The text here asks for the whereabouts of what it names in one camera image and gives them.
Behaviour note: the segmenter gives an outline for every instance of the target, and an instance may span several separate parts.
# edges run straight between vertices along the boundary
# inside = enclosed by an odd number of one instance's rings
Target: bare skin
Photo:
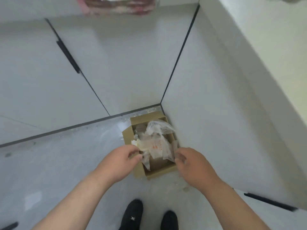
[[[121,146],[111,151],[33,230],[85,230],[100,199],[141,161],[139,148]],[[238,194],[215,173],[206,158],[191,148],[179,148],[175,160],[182,177],[212,205],[224,230],[269,229]]]

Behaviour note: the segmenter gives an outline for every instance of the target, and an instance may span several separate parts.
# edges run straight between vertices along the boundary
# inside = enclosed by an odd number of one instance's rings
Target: open cardboard box
[[[168,122],[167,118],[161,111],[132,117],[130,120],[131,126],[122,132],[125,144],[131,144],[131,141],[134,140],[134,130],[136,125],[143,123],[147,126],[147,124],[153,120],[163,120]],[[173,134],[167,134],[164,135],[164,137],[168,140],[169,143],[172,143],[175,140]],[[150,171],[146,169],[142,162],[138,163],[133,170],[133,175],[136,178],[142,178],[146,176],[146,178],[149,180],[177,169],[174,162],[171,162],[170,160],[163,160],[162,158],[153,159],[151,156],[149,159],[149,164]]]

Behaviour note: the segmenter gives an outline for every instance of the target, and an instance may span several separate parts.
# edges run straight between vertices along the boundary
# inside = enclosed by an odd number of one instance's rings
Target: person's left hand
[[[140,149],[134,145],[124,145],[111,151],[95,169],[100,176],[113,185],[124,179],[142,160],[142,155],[136,154]]]

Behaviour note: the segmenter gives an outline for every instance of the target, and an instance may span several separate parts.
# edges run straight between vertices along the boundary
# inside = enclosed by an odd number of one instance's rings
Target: shoe
[[[135,199],[125,210],[120,229],[139,230],[143,214],[143,203]]]
[[[161,222],[161,230],[179,230],[178,219],[173,211],[167,211]]]

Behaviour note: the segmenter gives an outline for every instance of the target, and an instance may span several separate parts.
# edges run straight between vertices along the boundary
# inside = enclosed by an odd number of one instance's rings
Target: glossy floor
[[[0,149],[0,229],[18,221],[30,230],[109,153],[124,144],[121,132],[129,118],[160,107],[93,123]],[[307,212],[289,211],[243,196],[272,229],[305,229]],[[180,229],[222,229],[208,201],[178,172],[150,181],[129,175],[101,199],[87,230],[118,230],[126,206],[144,203],[141,229],[157,230],[168,209]]]

